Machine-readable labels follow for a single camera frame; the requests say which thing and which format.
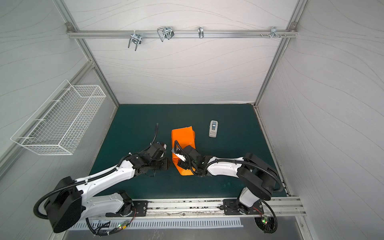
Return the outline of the orange wrapping paper sheet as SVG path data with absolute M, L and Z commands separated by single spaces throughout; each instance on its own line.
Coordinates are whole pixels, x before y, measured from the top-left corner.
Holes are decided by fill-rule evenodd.
M 182 148 L 185 148 L 187 146 L 191 146 L 195 148 L 195 131 L 193 130 L 193 127 L 185 127 L 180 129 L 173 129 L 171 131 L 171 138 L 172 138 L 172 148 L 175 146 L 175 140 L 178 141 L 180 146 Z M 191 176 L 193 173 L 191 170 L 185 170 L 178 166 L 178 161 L 180 160 L 179 157 L 177 157 L 176 154 L 172 153 L 172 161 L 182 176 Z

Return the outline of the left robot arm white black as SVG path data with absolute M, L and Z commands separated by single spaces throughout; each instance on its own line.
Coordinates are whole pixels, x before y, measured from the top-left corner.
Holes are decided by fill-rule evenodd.
M 80 220 L 102 214 L 134 215 L 137 209 L 125 191 L 107 196 L 99 196 L 99 193 L 150 171 L 166 171 L 171 163 L 165 155 L 149 158 L 135 154 L 96 174 L 76 180 L 63 178 L 53 191 L 35 203 L 33 213 L 37 218 L 49 220 L 54 233 L 64 232 Z

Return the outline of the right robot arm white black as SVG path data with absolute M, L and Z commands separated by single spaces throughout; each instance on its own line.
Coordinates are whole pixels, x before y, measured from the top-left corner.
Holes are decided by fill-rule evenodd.
M 189 154 L 173 150 L 173 155 L 179 168 L 191 171 L 195 176 L 227 176 L 239 179 L 245 187 L 233 205 L 226 206 L 236 213 L 252 214 L 258 210 L 254 205 L 262 208 L 262 201 L 269 201 L 273 193 L 284 190 L 277 171 L 251 153 L 235 159 L 202 156 L 195 150 Z

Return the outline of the green table mat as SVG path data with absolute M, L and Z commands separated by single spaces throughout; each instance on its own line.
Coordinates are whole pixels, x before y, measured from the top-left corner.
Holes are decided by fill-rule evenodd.
M 216 138 L 209 137 L 210 122 L 218 122 Z M 267 164 L 274 161 L 250 104 L 235 105 L 120 105 L 101 150 L 91 168 L 97 173 L 116 165 L 129 153 L 142 151 L 154 139 L 172 145 L 171 131 L 193 127 L 197 151 L 204 156 L 239 158 L 252 153 Z M 243 183 L 233 177 L 181 176 L 174 165 L 166 171 L 149 172 L 105 191 L 125 191 L 133 199 L 235 198 Z

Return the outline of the white vent strip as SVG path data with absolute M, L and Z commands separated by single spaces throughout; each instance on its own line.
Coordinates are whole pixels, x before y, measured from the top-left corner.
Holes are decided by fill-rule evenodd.
M 121 225 L 123 221 L 118 220 L 97 220 L 92 222 L 96 229 L 103 224 L 108 224 L 108 230 Z M 221 229 L 221 228 L 243 228 L 240 218 L 201 218 L 201 219 L 135 219 L 127 229 L 152 230 L 152 229 Z M 70 228 L 70 231 L 89 230 L 85 221 L 80 221 Z

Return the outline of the metal u-bolt clamp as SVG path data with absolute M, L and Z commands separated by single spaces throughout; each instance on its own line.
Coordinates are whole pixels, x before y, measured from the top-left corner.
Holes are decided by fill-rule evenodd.
M 158 28 L 157 33 L 161 42 L 164 42 L 165 39 L 170 40 L 175 35 L 173 28 L 167 26 Z
M 131 46 L 135 46 L 135 51 L 137 51 L 138 46 L 142 43 L 142 37 L 139 34 L 136 34 L 135 32 L 130 35 L 130 39 L 128 42 L 128 48 Z

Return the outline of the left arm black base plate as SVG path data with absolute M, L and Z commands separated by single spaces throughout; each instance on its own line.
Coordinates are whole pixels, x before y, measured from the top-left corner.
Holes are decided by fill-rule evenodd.
M 124 203 L 118 212 L 106 213 L 106 217 L 145 217 L 147 214 L 148 203 L 148 201 L 130 201 Z

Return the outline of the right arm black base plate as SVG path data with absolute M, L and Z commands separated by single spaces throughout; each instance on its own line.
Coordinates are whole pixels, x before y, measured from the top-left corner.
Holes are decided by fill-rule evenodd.
M 235 199 L 224 199 L 223 204 L 219 207 L 224 211 L 225 215 L 263 215 L 264 209 L 262 201 L 256 201 L 251 207 L 241 204 Z

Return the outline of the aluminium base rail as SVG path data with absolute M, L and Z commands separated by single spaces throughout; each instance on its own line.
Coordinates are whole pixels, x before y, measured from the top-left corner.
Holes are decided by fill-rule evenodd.
M 170 218 L 224 218 L 224 217 L 304 217 L 307 215 L 304 206 L 298 197 L 276 197 L 262 203 L 264 214 L 261 215 L 225 215 L 219 207 L 223 204 L 223 198 L 202 198 L 202 199 L 149 199 L 134 200 L 148 201 L 147 214 L 145 217 L 153 219 Z M 94 219 L 111 219 L 106 213 L 99 213 L 90 216 Z

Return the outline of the aluminium cross rail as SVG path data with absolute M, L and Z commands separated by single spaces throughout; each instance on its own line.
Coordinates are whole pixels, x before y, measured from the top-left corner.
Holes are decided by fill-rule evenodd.
M 262 38 L 260 34 L 268 33 L 270 30 L 206 30 L 203 39 L 246 39 Z M 71 39 L 128 39 L 133 33 L 139 34 L 142 39 L 159 39 L 154 31 L 75 31 L 67 33 Z M 198 30 L 174 30 L 174 39 L 199 39 Z M 295 38 L 297 31 L 285 31 L 286 38 Z

